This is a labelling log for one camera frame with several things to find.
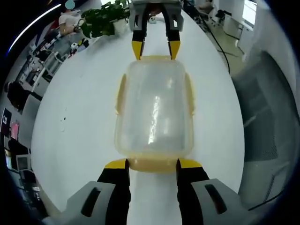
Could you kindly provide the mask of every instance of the wall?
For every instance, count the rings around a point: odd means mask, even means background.
[[[30,49],[29,46],[31,43],[34,43],[36,40],[36,37],[32,39],[28,43],[28,45],[24,48],[24,50],[21,52],[19,57],[16,59],[14,65],[9,71],[9,74],[6,78],[5,83],[14,81],[16,77],[18,76],[19,72],[21,71],[23,65],[25,64],[28,56],[28,50]],[[4,92],[4,87],[2,87],[1,96],[0,96],[0,114],[2,115],[2,112],[4,108],[7,108],[12,113],[11,122],[15,122],[16,120],[20,123],[20,126],[22,124],[28,124],[28,119],[24,116],[22,116],[10,103],[9,99],[7,98],[7,93]]]
[[[91,8],[101,8],[101,6],[102,6],[101,0],[89,0],[89,1],[85,2],[84,4],[82,4],[80,7],[78,7],[78,9],[80,9],[82,12],[84,12]]]

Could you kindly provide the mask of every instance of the floor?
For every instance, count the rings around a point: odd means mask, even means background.
[[[224,52],[226,53],[230,65],[230,75],[233,77],[244,67],[244,62],[242,61],[243,52],[238,47],[236,47],[237,39],[226,35],[221,26],[217,26],[217,25],[215,27],[210,26],[210,28],[216,40],[219,42]],[[209,39],[212,41],[216,49],[219,51],[220,56],[224,60],[224,63],[227,64],[223,53],[220,52],[221,51],[220,47],[217,45],[212,35],[209,32],[206,32],[206,34],[209,37]],[[53,218],[59,217],[60,211],[50,201],[50,199],[45,194],[41,186],[40,186],[40,196],[44,202],[48,214]]]
[[[230,75],[234,77],[237,75],[245,66],[245,63],[242,61],[243,52],[239,47],[236,46],[237,39],[225,34],[223,31],[222,26],[218,25],[211,25],[208,24],[211,32],[215,36],[216,40],[220,44],[220,46],[223,48],[223,51],[226,53],[226,57],[229,62],[230,66]],[[206,35],[209,37],[209,39],[212,41],[216,49],[218,50],[220,56],[224,60],[224,63],[227,65],[227,62],[225,60],[225,57],[223,53],[221,52],[220,47],[217,45],[216,41],[214,40],[213,36],[209,31],[206,32]]]

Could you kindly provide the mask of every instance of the person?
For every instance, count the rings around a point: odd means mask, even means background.
[[[81,18],[80,10],[64,8],[63,13],[61,13],[58,19],[60,34],[62,36],[67,36],[70,44],[79,43],[82,40],[83,45],[88,47],[89,41],[86,40],[85,36],[81,32],[81,28],[79,26],[80,20],[83,20]]]
[[[55,40],[58,41],[58,38],[57,38],[58,33],[59,33],[58,30],[56,30],[56,29],[51,29],[51,30],[48,31],[48,33],[45,35],[44,41],[45,41],[46,43],[51,43],[51,41],[52,41],[53,39],[55,39]]]
[[[206,2],[200,6],[198,6],[198,9],[200,12],[209,14],[213,10],[212,0],[206,0]]]
[[[17,81],[8,82],[4,85],[4,91],[11,104],[19,111],[23,110],[29,95],[32,95],[37,100],[42,101],[42,97],[29,90],[24,90],[21,84]]]
[[[183,10],[192,18],[195,19],[198,16],[197,10],[195,9],[194,0],[184,0]]]

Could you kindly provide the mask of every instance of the white cabinet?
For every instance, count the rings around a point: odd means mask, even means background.
[[[227,35],[239,39],[241,30],[240,22],[234,20],[231,16],[225,15],[223,30]]]
[[[48,88],[49,82],[46,81],[43,77],[40,77],[39,80],[37,80],[36,82],[37,84],[35,85],[32,91],[37,93],[39,96],[44,96]]]
[[[238,47],[247,54],[252,46],[253,29],[250,26],[244,25]]]

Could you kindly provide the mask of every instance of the desk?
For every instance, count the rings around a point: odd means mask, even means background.
[[[34,84],[30,90],[31,92],[37,93],[39,96],[44,96],[44,94],[48,88],[48,85],[49,85],[49,82],[43,77],[44,73],[46,73],[45,67],[42,69],[42,71],[36,77]]]
[[[210,178],[238,192],[244,165],[240,105],[230,75],[205,33],[185,18],[177,60],[195,88],[194,149]],[[103,37],[64,61],[37,113],[31,159],[51,201],[64,210],[67,199],[104,166],[124,158],[114,147],[116,95],[122,75],[134,61],[132,33]],[[148,24],[144,55],[167,55],[165,24]],[[130,171],[127,224],[181,224],[176,174]]]
[[[56,42],[56,39],[52,39],[50,43],[46,43],[42,48],[41,51],[43,50],[48,50],[54,43]]]

